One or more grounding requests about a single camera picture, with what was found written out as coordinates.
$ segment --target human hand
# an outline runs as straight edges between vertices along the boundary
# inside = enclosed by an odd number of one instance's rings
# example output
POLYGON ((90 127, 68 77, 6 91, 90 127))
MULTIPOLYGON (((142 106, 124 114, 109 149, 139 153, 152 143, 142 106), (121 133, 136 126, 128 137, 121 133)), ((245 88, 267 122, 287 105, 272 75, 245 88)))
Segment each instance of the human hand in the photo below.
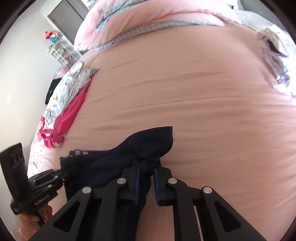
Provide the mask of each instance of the human hand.
MULTIPOLYGON (((45 204, 42 208, 42 216, 43 220, 46 223, 51 217, 52 217, 52 207, 47 204, 45 204)), ((21 213, 18 215, 20 221, 21 221, 21 232, 25 238, 29 239, 33 236, 34 233, 36 233, 37 229, 33 225, 33 222, 38 222, 39 217, 35 215, 27 215, 25 213, 21 213)))

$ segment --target fingernail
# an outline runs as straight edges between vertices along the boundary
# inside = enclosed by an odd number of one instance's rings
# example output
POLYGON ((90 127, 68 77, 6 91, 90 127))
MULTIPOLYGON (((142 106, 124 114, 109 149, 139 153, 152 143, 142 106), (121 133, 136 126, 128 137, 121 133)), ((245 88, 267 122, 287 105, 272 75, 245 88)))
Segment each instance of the fingernail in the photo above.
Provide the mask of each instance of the fingernail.
POLYGON ((38 221, 39 221, 39 217, 37 217, 37 216, 32 216, 31 219, 32 219, 34 222, 38 222, 38 221))

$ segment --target bed sheet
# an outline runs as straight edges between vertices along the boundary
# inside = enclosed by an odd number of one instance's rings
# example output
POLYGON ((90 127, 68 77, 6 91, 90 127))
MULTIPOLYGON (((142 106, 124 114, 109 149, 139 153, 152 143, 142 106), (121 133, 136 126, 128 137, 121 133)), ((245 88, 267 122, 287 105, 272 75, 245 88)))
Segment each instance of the bed sheet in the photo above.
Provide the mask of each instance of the bed sheet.
MULTIPOLYGON (((73 149, 107 150, 127 136, 173 126, 161 161, 189 186, 213 187, 268 241, 279 241, 296 215, 296 112, 276 92, 262 42, 244 26, 183 26, 136 36, 83 57, 94 75, 63 146, 35 136, 28 175, 60 168, 73 149)), ((64 189, 50 202, 56 212, 64 189)), ((140 241, 172 241, 171 207, 152 187, 140 241)))

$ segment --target silver rivet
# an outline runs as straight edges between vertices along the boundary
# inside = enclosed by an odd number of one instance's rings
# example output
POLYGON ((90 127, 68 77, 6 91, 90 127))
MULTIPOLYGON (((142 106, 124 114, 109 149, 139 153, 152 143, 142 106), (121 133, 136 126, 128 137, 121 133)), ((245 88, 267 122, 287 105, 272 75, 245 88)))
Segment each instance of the silver rivet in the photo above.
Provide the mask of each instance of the silver rivet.
POLYGON ((205 187, 203 189, 203 191, 204 191, 204 193, 210 194, 210 193, 212 193, 213 190, 210 187, 205 187))
POLYGON ((85 187, 82 189, 82 192, 87 194, 87 193, 90 193, 91 192, 91 188, 90 187, 85 187))
POLYGON ((177 179, 171 177, 171 178, 169 178, 168 183, 170 183, 170 184, 176 184, 177 181, 178 181, 177 179))
POLYGON ((118 184, 125 184, 126 183, 126 179, 125 178, 119 178, 119 179, 117 179, 117 183, 118 184))

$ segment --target black garment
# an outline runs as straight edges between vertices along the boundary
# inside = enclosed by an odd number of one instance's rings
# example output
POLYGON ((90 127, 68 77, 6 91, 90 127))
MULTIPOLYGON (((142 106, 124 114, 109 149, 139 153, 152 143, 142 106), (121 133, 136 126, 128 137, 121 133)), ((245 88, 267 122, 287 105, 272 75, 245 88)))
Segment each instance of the black garment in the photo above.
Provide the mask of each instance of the black garment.
POLYGON ((50 84, 49 90, 46 95, 45 104, 48 104, 50 97, 52 96, 54 89, 58 85, 58 83, 61 81, 62 78, 54 79, 52 83, 50 84))
MULTIPOLYGON (((151 187, 154 168, 158 165, 160 157, 172 148, 172 130, 171 126, 167 126, 140 131, 108 151, 86 151, 87 154, 81 152, 78 159, 76 156, 61 157, 62 169, 72 165, 79 167, 78 175, 65 183, 68 200, 83 187, 105 187, 109 182, 121 177, 124 169, 132 167, 135 157, 139 157, 141 168, 138 204, 120 208, 122 223, 120 240, 135 240, 138 221, 146 204, 146 195, 151 187)), ((71 151, 70 155, 75 155, 75 151, 71 151)))

